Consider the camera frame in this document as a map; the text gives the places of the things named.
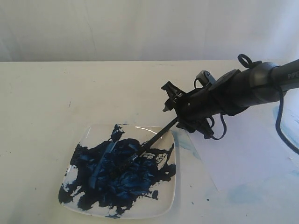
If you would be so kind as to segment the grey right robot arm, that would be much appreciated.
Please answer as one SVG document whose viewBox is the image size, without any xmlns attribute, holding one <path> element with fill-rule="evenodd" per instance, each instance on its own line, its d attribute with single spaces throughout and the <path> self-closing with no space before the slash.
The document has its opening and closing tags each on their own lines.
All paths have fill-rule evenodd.
<svg viewBox="0 0 299 224">
<path fill-rule="evenodd" d="M 208 118 L 217 114 L 235 116 L 251 106 L 277 102 L 280 94 L 298 88 L 299 62 L 278 66 L 257 61 L 244 71 L 234 69 L 219 79 L 203 70 L 195 80 L 202 87 L 190 92 L 167 82 L 162 87 L 169 96 L 163 111 L 175 110 L 178 128 L 189 133 L 198 131 L 209 139 L 214 132 Z"/>
</svg>

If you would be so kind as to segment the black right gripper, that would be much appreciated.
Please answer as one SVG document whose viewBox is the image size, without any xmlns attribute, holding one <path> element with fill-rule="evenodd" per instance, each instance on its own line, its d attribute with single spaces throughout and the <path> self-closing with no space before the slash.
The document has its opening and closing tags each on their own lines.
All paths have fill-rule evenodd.
<svg viewBox="0 0 299 224">
<path fill-rule="evenodd" d="M 168 99 L 163 111 L 175 110 L 177 128 L 188 133 L 200 132 L 210 139 L 214 132 L 213 116 L 235 116 L 252 106 L 251 70 L 232 70 L 212 85 L 184 92 L 168 81 L 161 87 Z"/>
</svg>

